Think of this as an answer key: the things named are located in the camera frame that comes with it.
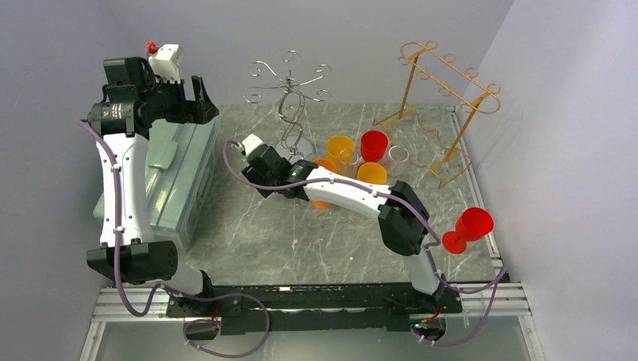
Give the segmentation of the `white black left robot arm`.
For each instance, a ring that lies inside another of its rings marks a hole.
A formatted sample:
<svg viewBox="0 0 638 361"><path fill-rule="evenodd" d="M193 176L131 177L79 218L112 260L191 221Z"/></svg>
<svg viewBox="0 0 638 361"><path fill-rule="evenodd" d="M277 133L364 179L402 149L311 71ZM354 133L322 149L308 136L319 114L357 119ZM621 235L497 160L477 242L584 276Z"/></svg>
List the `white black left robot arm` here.
<svg viewBox="0 0 638 361"><path fill-rule="evenodd" d="M206 124L219 113L203 80L191 78L189 100L179 61L155 54L106 59L102 100L82 124L96 139L102 165L104 218L99 247L87 252L87 264L118 286L164 281L187 295L194 314L210 314L216 295L205 275L178 259L173 241L157 241L150 226L145 172L150 130L157 120Z"/></svg>

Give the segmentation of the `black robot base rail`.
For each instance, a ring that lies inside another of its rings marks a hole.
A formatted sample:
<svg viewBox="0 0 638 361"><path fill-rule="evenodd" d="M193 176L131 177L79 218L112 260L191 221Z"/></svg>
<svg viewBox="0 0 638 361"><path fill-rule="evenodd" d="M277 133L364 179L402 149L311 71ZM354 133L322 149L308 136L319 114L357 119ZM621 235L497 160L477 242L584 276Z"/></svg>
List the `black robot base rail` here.
<svg viewBox="0 0 638 361"><path fill-rule="evenodd" d="M221 335L342 329L407 332L420 318L459 314L460 295L440 287L433 295L409 282L214 286L209 302L169 296L170 319L220 319Z"/></svg>

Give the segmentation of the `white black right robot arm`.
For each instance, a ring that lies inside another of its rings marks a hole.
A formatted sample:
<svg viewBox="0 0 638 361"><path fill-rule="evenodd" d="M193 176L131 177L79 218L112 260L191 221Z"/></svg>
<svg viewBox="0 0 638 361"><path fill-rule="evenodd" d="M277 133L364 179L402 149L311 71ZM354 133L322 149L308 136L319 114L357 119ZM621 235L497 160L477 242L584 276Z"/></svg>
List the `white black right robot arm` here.
<svg viewBox="0 0 638 361"><path fill-rule="evenodd" d="M408 184L371 184L304 159L292 163L262 141L236 146L248 163L243 181L263 197L277 193L287 199L327 202L377 220L385 247L404 259L418 308L432 312L443 303L440 281L424 249L424 239L433 232L429 214Z"/></svg>

